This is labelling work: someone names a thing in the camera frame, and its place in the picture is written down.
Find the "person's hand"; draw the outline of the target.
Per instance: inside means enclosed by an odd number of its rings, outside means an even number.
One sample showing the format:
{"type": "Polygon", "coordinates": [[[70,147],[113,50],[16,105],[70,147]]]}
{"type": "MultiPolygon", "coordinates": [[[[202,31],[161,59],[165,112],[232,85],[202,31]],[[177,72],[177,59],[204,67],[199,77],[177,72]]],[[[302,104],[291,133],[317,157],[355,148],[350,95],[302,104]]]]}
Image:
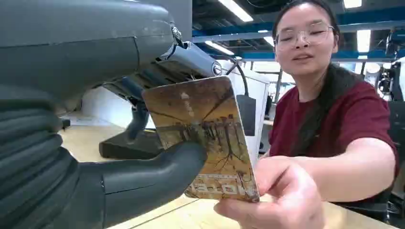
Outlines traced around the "person's hand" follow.
{"type": "Polygon", "coordinates": [[[260,196],[271,202],[248,203],[222,199],[217,214],[239,223],[243,229],[322,229],[325,217],[322,198],[313,178],[287,157],[265,157],[255,167],[260,196]]]}

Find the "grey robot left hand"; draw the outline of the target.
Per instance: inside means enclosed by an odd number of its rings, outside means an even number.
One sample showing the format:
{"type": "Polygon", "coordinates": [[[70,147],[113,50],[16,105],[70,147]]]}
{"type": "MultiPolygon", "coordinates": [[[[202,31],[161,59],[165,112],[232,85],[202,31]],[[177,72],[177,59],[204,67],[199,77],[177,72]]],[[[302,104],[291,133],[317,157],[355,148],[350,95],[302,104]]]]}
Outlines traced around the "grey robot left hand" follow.
{"type": "Polygon", "coordinates": [[[208,78],[221,65],[184,42],[164,6],[139,0],[3,0],[0,3],[0,226],[105,229],[180,197],[203,167],[200,143],[152,159],[78,162],[62,146],[60,116],[104,86],[132,103],[135,140],[149,86],[208,78]]]}

